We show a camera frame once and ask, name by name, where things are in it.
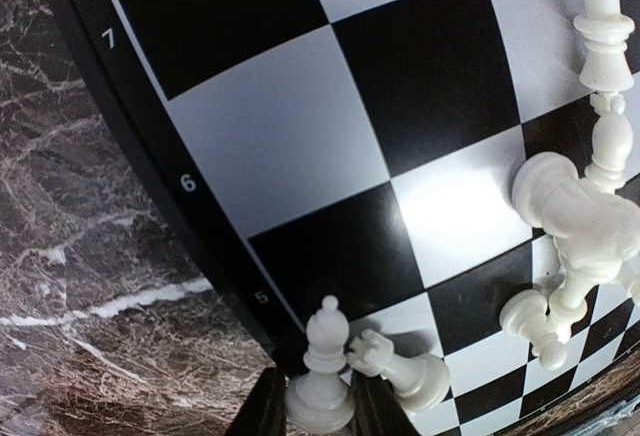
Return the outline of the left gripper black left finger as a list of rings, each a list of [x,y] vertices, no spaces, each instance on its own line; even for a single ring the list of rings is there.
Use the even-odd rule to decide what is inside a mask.
[[[281,436],[286,434],[285,374],[277,367],[263,370],[227,436]]]

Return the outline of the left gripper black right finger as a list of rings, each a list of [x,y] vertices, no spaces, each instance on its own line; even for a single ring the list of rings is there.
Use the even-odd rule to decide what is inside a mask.
[[[394,396],[391,385],[380,377],[352,373],[355,398],[354,435],[414,435],[415,427]]]

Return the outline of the white chess rook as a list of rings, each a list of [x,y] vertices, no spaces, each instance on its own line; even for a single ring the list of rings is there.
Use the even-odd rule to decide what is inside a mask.
[[[401,356],[389,338],[372,329],[351,340],[346,359],[353,370],[386,379],[401,407],[410,412],[440,404],[450,389],[450,372],[441,358],[429,353]]]

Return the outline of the white chess queen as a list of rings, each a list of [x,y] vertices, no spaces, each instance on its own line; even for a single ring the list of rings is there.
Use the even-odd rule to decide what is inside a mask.
[[[526,339],[541,366],[553,371],[567,361],[572,326],[586,316],[586,296],[593,288],[619,285],[634,303],[639,302],[639,277],[629,265],[639,255],[639,244],[634,243],[622,256],[599,254],[584,266],[559,252],[551,236],[539,238],[534,247],[541,251],[536,260],[549,274],[510,298],[500,311],[499,323],[505,332]]]

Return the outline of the white chess knight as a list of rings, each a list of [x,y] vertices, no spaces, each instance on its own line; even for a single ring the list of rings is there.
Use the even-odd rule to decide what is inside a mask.
[[[571,276],[609,282],[639,253],[639,207],[599,191],[565,156],[542,152],[518,170],[511,200],[520,217],[554,239]]]

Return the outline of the black and white chessboard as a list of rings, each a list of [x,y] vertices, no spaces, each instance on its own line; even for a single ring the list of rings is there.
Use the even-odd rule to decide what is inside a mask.
[[[288,373],[327,295],[353,332],[451,372],[425,435],[523,423],[639,349],[621,288],[590,291],[566,365],[498,315],[561,281],[513,209],[530,157],[591,160],[584,0],[49,0],[137,175]]]

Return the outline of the white chess king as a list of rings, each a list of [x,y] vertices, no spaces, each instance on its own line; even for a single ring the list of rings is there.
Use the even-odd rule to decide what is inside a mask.
[[[634,21],[621,12],[620,0],[584,0],[584,6],[573,21],[586,48],[580,82],[593,91],[630,89],[634,80],[625,52]]]

